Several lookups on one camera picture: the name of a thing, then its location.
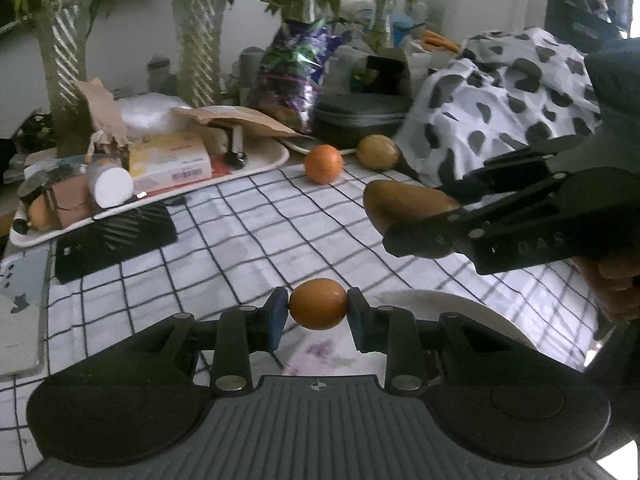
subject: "human hand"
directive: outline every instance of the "human hand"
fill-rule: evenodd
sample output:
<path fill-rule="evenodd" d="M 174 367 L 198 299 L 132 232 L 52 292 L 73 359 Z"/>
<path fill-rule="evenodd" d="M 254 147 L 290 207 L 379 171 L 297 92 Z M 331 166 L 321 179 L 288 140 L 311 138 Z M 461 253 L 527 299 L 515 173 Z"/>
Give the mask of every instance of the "human hand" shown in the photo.
<path fill-rule="evenodd" d="M 640 318 L 640 244 L 599 262 L 578 257 L 574 263 L 609 320 Z"/>

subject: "textured gray grip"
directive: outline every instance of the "textured gray grip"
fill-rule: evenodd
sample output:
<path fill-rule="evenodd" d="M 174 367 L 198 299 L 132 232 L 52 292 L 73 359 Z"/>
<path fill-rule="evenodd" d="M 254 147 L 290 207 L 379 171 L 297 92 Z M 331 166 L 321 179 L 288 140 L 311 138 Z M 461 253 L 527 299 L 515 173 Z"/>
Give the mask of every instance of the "textured gray grip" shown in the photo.
<path fill-rule="evenodd" d="M 29 480 L 614 480 L 587 459 L 527 469 L 480 458 L 445 436 L 419 400 L 375 377 L 266 377 L 217 402 L 186 441 L 112 469 L 49 459 Z"/>

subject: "plastic bag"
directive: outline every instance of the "plastic bag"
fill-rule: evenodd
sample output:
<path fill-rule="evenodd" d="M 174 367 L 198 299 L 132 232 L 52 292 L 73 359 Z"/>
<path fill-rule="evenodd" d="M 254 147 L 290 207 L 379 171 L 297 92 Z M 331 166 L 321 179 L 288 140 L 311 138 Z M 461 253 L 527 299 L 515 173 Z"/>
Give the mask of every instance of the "plastic bag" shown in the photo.
<path fill-rule="evenodd" d="M 145 135 L 172 134 L 187 129 L 190 119 L 172 113 L 172 108 L 190 108 L 182 99 L 163 94 L 143 94 L 120 99 L 120 114 L 129 140 Z"/>
<path fill-rule="evenodd" d="M 324 76 L 324 64 L 340 45 L 324 20 L 285 20 L 260 62 L 254 105 L 301 134 L 311 119 Z"/>

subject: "white box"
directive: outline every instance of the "white box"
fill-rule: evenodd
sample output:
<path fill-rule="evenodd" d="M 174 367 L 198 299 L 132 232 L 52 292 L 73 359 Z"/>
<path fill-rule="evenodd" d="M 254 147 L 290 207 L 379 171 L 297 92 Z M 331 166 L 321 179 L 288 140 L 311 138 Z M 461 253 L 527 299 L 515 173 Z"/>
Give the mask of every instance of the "white box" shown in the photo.
<path fill-rule="evenodd" d="M 209 153 L 199 134 L 145 136 L 129 147 L 134 193 L 152 193 L 211 178 Z"/>

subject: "orange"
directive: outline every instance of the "orange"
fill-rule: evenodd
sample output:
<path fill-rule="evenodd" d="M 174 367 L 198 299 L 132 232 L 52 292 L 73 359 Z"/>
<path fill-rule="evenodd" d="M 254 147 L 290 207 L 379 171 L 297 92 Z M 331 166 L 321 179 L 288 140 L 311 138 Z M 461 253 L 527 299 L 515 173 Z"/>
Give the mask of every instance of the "orange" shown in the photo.
<path fill-rule="evenodd" d="M 316 184 L 333 182 L 344 167 L 342 155 L 333 146 L 316 146 L 305 157 L 305 173 Z"/>

